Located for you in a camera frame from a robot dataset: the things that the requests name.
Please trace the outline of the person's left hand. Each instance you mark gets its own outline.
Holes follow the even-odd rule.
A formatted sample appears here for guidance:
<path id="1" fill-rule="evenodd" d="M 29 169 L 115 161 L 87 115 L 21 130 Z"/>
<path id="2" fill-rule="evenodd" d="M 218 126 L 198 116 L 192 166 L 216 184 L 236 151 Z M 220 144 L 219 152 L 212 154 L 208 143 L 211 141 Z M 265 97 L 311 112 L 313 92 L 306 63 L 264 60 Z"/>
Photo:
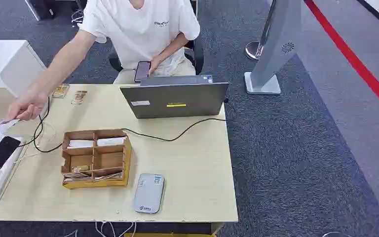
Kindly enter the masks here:
<path id="1" fill-rule="evenodd" d="M 155 56 L 152 60 L 151 60 L 151 66 L 150 66 L 150 69 L 149 69 L 149 72 L 148 72 L 148 75 L 152 75 L 155 70 L 158 68 L 158 66 L 164 61 L 164 59 L 162 58 L 161 55 L 158 55 L 158 56 Z"/>

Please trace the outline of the person's right hand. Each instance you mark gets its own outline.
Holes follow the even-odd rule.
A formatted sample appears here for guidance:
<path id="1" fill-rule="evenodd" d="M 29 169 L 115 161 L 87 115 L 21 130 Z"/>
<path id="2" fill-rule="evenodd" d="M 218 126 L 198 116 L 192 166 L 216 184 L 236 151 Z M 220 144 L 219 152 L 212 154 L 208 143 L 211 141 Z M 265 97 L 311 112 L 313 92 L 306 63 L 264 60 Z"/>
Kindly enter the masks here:
<path id="1" fill-rule="evenodd" d="M 5 121 L 35 119 L 44 110 L 47 100 L 45 93 L 28 91 L 9 106 Z"/>

